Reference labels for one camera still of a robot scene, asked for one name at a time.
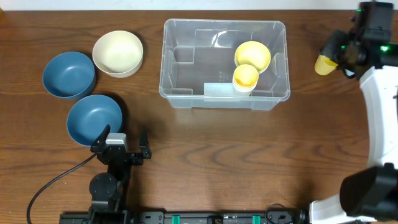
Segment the yellow cup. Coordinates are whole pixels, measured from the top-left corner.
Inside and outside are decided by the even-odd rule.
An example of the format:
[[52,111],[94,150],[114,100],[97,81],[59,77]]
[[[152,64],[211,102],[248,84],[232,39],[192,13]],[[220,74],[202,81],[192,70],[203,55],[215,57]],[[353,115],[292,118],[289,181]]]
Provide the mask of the yellow cup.
[[319,55],[315,62],[314,69],[319,75],[328,75],[337,68],[338,64],[333,62],[330,58]]
[[252,65],[239,65],[233,73],[233,82],[241,86],[257,85],[259,72]]

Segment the yellow small bowl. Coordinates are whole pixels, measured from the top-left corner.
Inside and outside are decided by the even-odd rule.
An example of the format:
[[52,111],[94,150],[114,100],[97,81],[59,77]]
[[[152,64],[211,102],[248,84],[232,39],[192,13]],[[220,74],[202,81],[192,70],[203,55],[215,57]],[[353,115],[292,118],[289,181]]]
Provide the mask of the yellow small bowl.
[[267,70],[271,63],[271,51],[260,42],[247,41],[236,49],[234,62],[237,67],[247,64],[262,73]]

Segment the clear plastic storage container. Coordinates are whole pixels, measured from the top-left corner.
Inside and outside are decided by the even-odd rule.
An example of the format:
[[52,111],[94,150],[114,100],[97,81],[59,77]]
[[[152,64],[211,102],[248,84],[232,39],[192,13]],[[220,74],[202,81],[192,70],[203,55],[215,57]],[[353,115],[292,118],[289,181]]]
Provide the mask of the clear plastic storage container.
[[[234,53],[247,41],[271,51],[248,96],[233,88]],[[271,110],[290,96],[286,28],[281,21],[169,19],[164,24],[160,95],[173,108]]]

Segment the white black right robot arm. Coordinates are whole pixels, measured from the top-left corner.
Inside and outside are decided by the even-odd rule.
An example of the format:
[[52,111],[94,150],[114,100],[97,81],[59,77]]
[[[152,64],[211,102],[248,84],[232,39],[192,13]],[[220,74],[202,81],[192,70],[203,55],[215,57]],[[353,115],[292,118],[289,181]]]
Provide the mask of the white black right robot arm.
[[340,192],[310,204],[310,223],[397,220],[397,45],[386,30],[336,30],[320,51],[315,71],[335,68],[357,78],[369,126],[367,169],[346,177]]

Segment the dark blue bowl front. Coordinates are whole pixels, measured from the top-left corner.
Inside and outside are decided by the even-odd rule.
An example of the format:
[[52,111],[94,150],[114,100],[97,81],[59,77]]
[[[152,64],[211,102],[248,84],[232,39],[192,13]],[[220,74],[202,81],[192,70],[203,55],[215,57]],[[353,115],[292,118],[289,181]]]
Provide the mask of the dark blue bowl front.
[[123,124],[119,104],[106,95],[90,95],[73,105],[67,117],[70,137],[83,146],[91,146],[109,125],[110,133],[118,133]]

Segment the dark blue bowl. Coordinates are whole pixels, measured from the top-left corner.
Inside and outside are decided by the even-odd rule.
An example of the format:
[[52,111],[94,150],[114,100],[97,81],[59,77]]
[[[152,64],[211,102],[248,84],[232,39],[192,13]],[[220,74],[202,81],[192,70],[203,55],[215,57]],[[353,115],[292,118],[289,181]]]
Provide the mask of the dark blue bowl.
[[110,133],[118,133],[123,124],[119,104],[106,95],[90,95],[73,105],[67,117],[70,137],[83,146],[91,146],[109,125]]
[[64,52],[46,65],[42,82],[53,96],[79,100],[89,95],[96,85],[95,66],[83,53]]

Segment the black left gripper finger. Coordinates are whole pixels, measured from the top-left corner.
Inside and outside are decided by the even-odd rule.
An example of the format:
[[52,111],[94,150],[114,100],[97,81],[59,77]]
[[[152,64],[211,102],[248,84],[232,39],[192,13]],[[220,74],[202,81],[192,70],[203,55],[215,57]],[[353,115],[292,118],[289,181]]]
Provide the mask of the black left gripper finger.
[[149,153],[149,143],[147,140],[146,129],[143,128],[141,131],[141,136],[139,140],[139,148],[142,153]]
[[106,143],[106,138],[108,137],[108,134],[110,133],[110,125],[107,124],[101,134],[94,140],[92,143],[92,147],[101,147]]

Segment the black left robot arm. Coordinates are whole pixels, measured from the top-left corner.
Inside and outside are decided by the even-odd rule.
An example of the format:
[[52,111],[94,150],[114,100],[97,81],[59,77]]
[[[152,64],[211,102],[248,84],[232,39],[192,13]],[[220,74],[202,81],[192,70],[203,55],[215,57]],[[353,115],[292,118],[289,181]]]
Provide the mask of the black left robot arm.
[[145,130],[141,132],[139,149],[139,152],[128,152],[126,135],[111,133],[110,125],[94,140],[90,151],[108,169],[94,176],[90,182],[91,207],[85,223],[137,222],[136,214],[126,208],[126,199],[132,167],[141,166],[144,159],[152,157]]

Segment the cream white plastic cup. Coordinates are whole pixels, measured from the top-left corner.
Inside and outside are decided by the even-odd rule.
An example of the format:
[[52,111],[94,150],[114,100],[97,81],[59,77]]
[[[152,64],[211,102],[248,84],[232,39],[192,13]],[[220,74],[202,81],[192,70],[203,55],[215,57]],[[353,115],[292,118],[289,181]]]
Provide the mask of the cream white plastic cup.
[[234,96],[250,96],[256,85],[253,86],[241,86],[236,82],[233,82],[233,93]]

